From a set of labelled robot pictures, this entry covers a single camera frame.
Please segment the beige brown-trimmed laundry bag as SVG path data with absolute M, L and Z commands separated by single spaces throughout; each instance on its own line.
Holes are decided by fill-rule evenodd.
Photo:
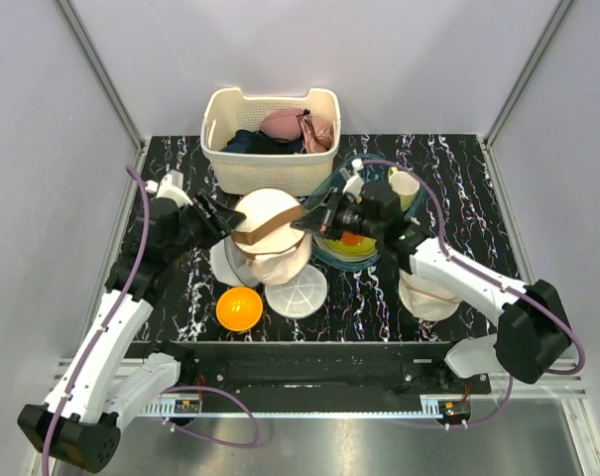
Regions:
M 292 226 L 304 214 L 300 203 L 282 190 L 261 188 L 243 196 L 235 210 L 245 220 L 230 243 L 247 269 L 264 285 L 289 282 L 311 255 L 311 238 Z

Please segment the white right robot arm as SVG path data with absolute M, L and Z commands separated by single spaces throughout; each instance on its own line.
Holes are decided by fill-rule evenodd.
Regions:
M 406 219 L 384 182 L 363 184 L 359 198 L 334 187 L 292 225 L 324 239 L 346 232 L 371 238 L 379 255 L 400 271 L 449 291 L 494 324 L 496 334 L 455 343 L 432 368 L 442 392 L 454 393 L 469 377 L 493 372 L 533 384 L 576 342 L 553 285 L 505 277 L 450 249 Z

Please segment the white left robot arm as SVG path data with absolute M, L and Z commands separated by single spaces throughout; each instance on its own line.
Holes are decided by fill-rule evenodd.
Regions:
M 136 244 L 110 270 L 100 306 L 69 367 L 41 404 L 26 404 L 17 425 L 42 453 L 98 473 L 110 462 L 125 427 L 159 393 L 188 391 L 192 356 L 162 344 L 117 387 L 112 380 L 141 325 L 165 292 L 176 261 L 191 249 L 210 249 L 246 218 L 206 193 L 142 197 Z

